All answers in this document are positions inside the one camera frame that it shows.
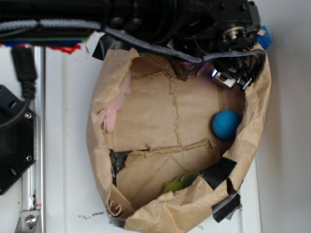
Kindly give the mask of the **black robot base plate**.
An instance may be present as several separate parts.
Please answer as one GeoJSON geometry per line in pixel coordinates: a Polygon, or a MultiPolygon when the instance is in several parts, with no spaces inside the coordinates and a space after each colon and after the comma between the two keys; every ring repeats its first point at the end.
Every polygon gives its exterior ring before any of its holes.
{"type": "MultiPolygon", "coordinates": [[[[6,86],[0,86],[0,122],[14,117],[22,101],[6,86]]],[[[23,118],[0,132],[0,194],[5,194],[35,162],[35,113],[29,108],[23,118]]]]}

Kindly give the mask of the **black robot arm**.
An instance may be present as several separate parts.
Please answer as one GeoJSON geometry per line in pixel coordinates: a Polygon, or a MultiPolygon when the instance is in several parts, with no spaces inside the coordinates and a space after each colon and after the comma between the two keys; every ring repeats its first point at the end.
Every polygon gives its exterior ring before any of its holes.
{"type": "Polygon", "coordinates": [[[103,32],[138,50],[179,57],[252,48],[251,0],[3,0],[0,41],[72,45],[103,32]]]}

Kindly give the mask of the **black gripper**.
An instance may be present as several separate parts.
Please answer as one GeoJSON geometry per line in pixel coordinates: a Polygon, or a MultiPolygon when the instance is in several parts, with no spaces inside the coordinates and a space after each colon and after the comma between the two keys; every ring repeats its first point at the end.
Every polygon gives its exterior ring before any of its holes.
{"type": "Polygon", "coordinates": [[[189,55],[253,48],[261,29],[252,0],[179,0],[171,43],[189,55]]]}

